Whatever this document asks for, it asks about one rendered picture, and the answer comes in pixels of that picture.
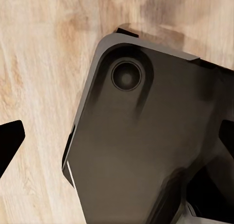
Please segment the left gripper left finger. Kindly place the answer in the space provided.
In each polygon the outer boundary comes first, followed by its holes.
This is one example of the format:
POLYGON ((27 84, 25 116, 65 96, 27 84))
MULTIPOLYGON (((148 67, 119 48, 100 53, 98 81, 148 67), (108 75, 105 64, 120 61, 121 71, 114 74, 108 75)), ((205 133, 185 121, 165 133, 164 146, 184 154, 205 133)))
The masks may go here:
POLYGON ((0 125, 0 178, 25 139, 20 120, 0 125))

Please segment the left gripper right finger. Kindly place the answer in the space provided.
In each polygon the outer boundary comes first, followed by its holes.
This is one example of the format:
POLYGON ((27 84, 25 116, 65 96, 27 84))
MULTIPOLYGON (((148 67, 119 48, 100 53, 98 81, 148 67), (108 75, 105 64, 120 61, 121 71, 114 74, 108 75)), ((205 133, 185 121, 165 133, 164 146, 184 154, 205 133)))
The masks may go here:
POLYGON ((234 122, 223 120, 218 137, 234 159, 234 122))

